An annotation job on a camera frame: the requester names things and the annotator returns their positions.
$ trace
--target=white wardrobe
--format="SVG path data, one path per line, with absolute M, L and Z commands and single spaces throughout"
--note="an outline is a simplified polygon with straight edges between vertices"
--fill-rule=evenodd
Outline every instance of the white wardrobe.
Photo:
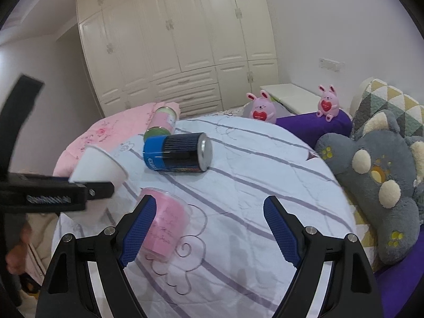
M 77 0 L 77 15 L 106 116 L 175 101 L 187 118 L 279 82 L 266 0 Z

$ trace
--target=wall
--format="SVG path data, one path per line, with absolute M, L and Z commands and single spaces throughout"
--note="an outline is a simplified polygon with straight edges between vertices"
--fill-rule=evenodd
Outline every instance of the wall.
M 334 84 L 348 107 L 378 77 L 424 103 L 424 40 L 398 0 L 267 0 L 281 83 Z M 336 73 L 319 58 L 345 63 Z
M 52 174 L 67 145 L 100 119 L 83 67 L 78 33 L 0 46 L 0 104 L 20 73 L 45 82 L 21 130 L 11 171 Z

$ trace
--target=human hand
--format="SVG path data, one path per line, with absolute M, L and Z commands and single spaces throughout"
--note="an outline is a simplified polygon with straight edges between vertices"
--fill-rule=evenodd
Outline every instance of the human hand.
M 20 233 L 20 241 L 6 255 L 7 270 L 12 275 L 20 275 L 25 272 L 25 259 L 27 254 L 27 244 L 31 238 L 31 227 L 25 223 Z

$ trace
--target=wall socket panel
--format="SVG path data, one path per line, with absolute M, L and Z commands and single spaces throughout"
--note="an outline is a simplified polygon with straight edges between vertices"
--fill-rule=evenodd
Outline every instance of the wall socket panel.
M 344 62 L 338 62 L 334 60 L 329 60 L 328 58 L 319 59 L 319 67 L 332 70 L 333 72 L 339 72 L 344 68 Z

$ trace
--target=ceiling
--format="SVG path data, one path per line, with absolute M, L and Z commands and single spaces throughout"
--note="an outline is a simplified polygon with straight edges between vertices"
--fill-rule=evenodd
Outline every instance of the ceiling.
M 0 45 L 43 35 L 59 37 L 75 23 L 75 0 L 21 0 L 0 31 Z

